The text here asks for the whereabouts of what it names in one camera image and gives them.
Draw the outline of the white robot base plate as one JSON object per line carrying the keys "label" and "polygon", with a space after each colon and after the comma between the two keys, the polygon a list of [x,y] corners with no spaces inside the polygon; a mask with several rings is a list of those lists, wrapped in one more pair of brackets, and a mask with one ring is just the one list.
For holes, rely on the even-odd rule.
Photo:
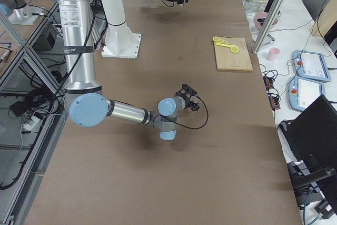
{"label": "white robot base plate", "polygon": [[106,33],[103,57],[136,59],[140,49],[142,35],[131,33],[122,35],[117,32]]}

